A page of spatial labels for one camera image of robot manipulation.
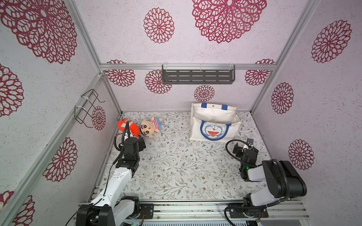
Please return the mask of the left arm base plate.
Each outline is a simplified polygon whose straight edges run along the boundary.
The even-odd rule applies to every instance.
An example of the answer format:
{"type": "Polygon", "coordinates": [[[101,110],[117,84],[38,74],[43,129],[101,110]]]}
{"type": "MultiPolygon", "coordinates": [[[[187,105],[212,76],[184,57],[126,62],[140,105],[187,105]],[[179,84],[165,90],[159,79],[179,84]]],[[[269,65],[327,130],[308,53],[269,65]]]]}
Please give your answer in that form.
{"type": "Polygon", "coordinates": [[[131,220],[131,219],[137,219],[137,220],[153,219],[154,207],[155,207],[155,205],[153,203],[141,203],[140,204],[140,210],[138,211],[138,213],[133,214],[131,216],[128,216],[126,219],[127,220],[131,220]]]}

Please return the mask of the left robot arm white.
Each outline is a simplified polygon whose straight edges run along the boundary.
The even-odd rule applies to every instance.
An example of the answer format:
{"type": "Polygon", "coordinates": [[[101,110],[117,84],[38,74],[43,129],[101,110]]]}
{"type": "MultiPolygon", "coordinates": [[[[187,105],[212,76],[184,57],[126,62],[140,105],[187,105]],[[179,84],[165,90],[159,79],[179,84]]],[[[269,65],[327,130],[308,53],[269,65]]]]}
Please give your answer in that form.
{"type": "Polygon", "coordinates": [[[139,166],[139,152],[146,148],[144,139],[129,137],[115,145],[120,152],[114,160],[115,171],[108,175],[106,186],[88,205],[82,205],[75,213],[77,226],[120,226],[128,217],[140,215],[140,201],[136,196],[119,200],[126,184],[131,181],[139,166]]]}

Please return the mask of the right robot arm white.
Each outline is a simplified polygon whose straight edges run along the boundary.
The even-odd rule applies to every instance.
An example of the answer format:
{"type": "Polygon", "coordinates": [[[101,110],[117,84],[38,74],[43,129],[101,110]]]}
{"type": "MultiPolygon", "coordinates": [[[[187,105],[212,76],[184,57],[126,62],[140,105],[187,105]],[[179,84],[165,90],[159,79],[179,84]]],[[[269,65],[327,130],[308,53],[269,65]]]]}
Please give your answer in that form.
{"type": "Polygon", "coordinates": [[[266,187],[243,198],[243,206],[268,207],[289,198],[303,197],[307,186],[289,161],[271,159],[256,165],[258,151],[245,149],[241,154],[241,177],[247,182],[266,182],[266,187]]]}

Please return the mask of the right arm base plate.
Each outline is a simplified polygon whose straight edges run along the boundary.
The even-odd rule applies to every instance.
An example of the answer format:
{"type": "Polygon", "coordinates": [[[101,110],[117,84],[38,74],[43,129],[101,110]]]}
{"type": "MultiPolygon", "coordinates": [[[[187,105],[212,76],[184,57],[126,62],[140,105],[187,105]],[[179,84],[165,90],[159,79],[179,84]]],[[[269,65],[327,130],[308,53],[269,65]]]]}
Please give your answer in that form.
{"type": "Polygon", "coordinates": [[[226,208],[231,218],[268,218],[267,209],[263,206],[244,206],[240,203],[230,203],[226,208]]]}

